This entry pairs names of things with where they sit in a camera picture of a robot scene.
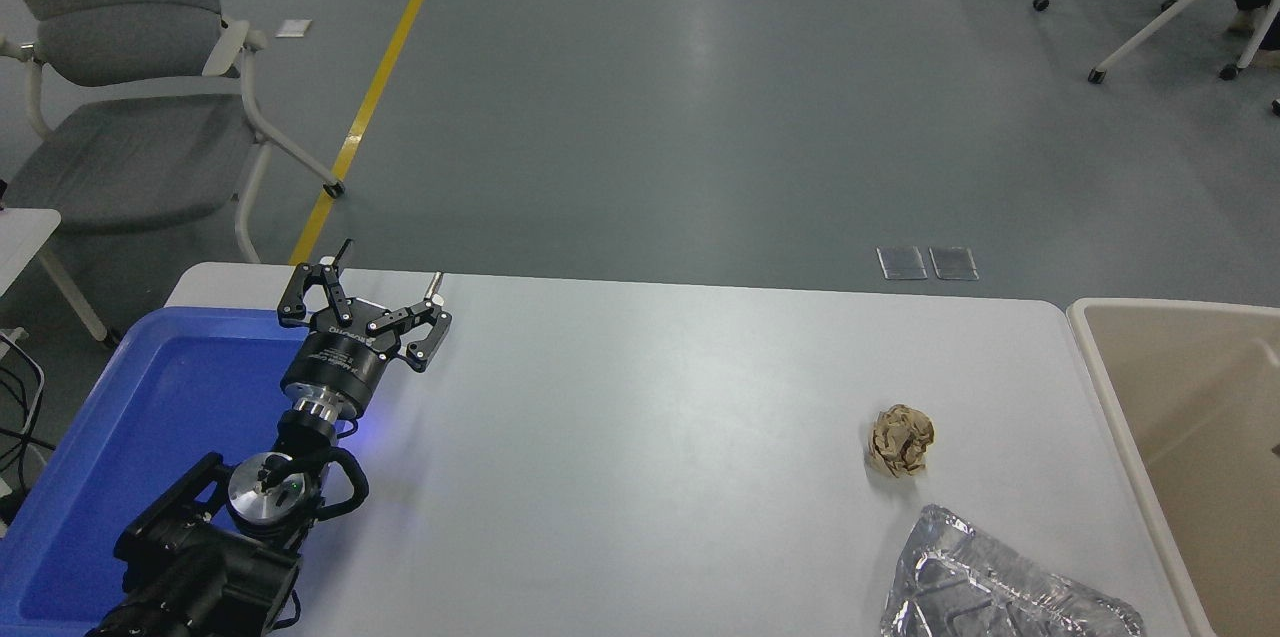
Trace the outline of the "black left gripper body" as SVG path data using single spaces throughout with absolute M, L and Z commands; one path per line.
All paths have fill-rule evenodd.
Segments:
M 326 390 L 342 397 L 343 412 L 369 408 L 401 338 L 390 331 L 369 333 L 369 324 L 389 312 L 385 306 L 352 301 L 346 310 L 352 313 L 347 326 L 332 306 L 312 315 L 308 335 L 282 377 L 285 397 L 301 399 L 306 391 Z

